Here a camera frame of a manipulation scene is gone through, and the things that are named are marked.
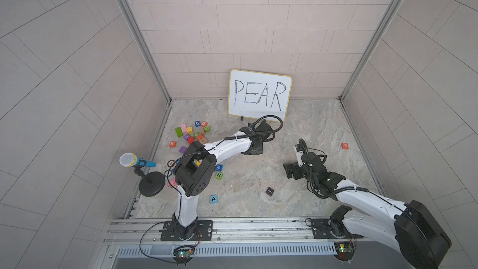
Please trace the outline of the light blue block A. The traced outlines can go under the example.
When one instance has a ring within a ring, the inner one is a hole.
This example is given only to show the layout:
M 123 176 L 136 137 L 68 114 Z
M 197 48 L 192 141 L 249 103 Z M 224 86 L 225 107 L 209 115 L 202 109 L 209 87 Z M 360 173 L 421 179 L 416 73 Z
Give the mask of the light blue block A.
M 216 203 L 218 203 L 218 201 L 219 201 L 218 195 L 215 194 L 215 195 L 210 196 L 210 203 L 211 204 L 216 204 Z

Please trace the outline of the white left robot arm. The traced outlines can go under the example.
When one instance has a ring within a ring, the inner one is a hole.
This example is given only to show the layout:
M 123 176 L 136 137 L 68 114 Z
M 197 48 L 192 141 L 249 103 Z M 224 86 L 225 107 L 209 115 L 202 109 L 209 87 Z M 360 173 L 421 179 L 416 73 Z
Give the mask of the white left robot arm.
M 272 129 L 264 116 L 232 136 L 213 143 L 194 141 L 186 152 L 175 162 L 175 190 L 179 192 L 178 207 L 173 220 L 183 228 L 195 225 L 199 194 L 209 185 L 216 165 L 238 154 L 259 155 L 263 153 L 264 142 L 274 140 L 275 134 L 283 127 Z

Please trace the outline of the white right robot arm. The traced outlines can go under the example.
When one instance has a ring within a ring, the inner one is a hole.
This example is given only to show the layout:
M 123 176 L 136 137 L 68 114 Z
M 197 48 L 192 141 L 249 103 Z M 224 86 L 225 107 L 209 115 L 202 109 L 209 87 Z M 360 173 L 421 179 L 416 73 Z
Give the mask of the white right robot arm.
M 336 239 L 374 240 L 401 253 L 416 269 L 441 265 L 452 241 L 424 204 L 386 198 L 329 172 L 323 155 L 298 153 L 297 157 L 297 162 L 284 164 L 287 177 L 305 179 L 317 198 L 341 202 L 327 223 L 310 220 L 314 230 Z

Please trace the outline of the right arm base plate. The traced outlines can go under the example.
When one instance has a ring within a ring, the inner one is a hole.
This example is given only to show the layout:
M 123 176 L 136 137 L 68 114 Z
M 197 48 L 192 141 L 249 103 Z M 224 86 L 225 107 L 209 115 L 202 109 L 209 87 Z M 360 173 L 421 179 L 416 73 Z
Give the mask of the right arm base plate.
M 350 239 L 352 236 L 341 220 L 307 218 L 305 223 L 311 228 L 315 239 Z

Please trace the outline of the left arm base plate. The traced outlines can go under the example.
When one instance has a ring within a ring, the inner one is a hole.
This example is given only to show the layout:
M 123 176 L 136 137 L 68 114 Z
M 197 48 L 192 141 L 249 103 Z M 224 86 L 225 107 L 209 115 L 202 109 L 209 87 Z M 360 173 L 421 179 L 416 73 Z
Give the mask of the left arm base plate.
M 161 230 L 161 241 L 209 241 L 212 239 L 212 220 L 195 220 L 184 227 L 178 220 L 168 220 Z

